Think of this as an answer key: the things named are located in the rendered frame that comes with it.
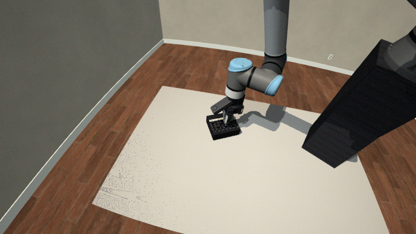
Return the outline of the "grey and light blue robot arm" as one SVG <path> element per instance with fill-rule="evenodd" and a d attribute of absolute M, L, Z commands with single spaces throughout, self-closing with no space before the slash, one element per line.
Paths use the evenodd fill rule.
<path fill-rule="evenodd" d="M 246 58 L 231 60 L 225 90 L 228 97 L 242 98 L 246 87 L 265 95 L 276 95 L 284 78 L 281 73 L 287 61 L 289 5 L 290 0 L 263 0 L 264 62 L 258 68 Z M 396 73 L 416 83 L 416 26 L 406 36 L 389 45 L 383 57 Z M 227 96 L 210 107 L 214 115 L 234 103 Z"/>

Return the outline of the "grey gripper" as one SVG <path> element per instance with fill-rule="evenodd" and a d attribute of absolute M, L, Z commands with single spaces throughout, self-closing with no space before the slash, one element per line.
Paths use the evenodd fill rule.
<path fill-rule="evenodd" d="M 244 98 L 245 98 L 245 94 L 240 99 L 232 99 L 232 98 L 228 97 L 228 99 L 230 99 L 232 101 L 233 100 L 238 100 L 238 101 L 234 101 L 234 103 L 231 106 L 229 106 L 228 108 L 223 110 L 223 122 L 224 122 L 225 125 L 236 118 L 236 117 L 233 116 L 234 114 L 237 114 L 237 113 L 242 114 L 242 112 L 243 112 L 242 109 L 244 109 L 244 105 L 243 105 Z"/>

